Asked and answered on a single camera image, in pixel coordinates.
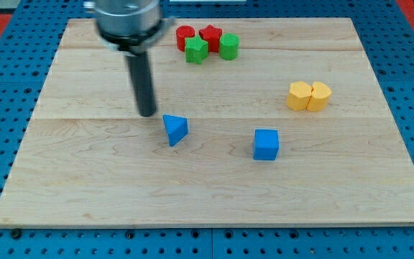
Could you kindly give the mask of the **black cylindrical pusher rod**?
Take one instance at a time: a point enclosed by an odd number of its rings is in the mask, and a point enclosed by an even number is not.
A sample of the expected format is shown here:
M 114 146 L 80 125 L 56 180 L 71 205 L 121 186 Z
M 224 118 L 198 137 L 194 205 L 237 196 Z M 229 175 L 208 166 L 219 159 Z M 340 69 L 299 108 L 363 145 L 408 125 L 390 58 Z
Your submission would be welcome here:
M 126 64 L 129 69 L 139 115 L 151 117 L 157 111 L 157 105 L 148 53 L 126 56 Z

